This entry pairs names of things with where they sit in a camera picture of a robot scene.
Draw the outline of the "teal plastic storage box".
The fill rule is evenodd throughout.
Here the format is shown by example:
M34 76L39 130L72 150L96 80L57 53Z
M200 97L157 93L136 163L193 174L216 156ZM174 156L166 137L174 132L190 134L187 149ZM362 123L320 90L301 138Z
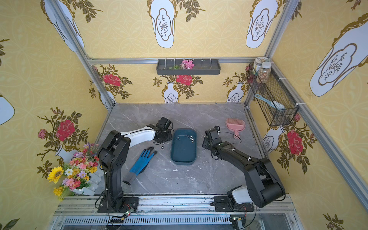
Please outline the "teal plastic storage box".
M174 132L171 160L177 165L192 165L196 160L197 134L193 129L181 128Z

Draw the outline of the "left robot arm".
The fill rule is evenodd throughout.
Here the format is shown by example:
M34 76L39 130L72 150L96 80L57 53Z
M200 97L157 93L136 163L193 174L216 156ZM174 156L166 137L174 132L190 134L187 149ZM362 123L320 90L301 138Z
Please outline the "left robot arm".
M164 124L147 125L143 128L119 132L110 131L98 151L100 167L104 172L105 191L102 193L102 204L108 210L122 211L125 205L134 205L135 202L125 201L121 186L121 169L126 162L131 147L154 141L155 144L171 141L173 125L171 121Z

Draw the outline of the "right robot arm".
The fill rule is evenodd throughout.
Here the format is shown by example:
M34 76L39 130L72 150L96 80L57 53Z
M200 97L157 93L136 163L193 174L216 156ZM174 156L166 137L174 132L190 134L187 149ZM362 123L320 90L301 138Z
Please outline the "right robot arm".
M216 159L224 160L239 169L245 178L247 194L257 207L278 201L286 195L273 164L268 158L253 158L236 149L231 143L223 142L219 136L206 134L202 147Z

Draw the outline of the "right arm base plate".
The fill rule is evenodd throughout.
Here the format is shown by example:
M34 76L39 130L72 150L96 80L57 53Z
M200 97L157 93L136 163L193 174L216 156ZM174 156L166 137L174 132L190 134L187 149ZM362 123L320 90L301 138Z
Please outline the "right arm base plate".
M254 212L255 207L252 203L237 204L228 196L215 196L210 206L215 208L216 212Z

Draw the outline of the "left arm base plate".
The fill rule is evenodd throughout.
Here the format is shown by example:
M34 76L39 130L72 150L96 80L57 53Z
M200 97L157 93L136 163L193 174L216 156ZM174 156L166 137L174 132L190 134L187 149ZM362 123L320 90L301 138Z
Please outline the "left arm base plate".
M97 213L126 213L130 209L136 212L139 204L138 197L118 197L117 199L103 198Z

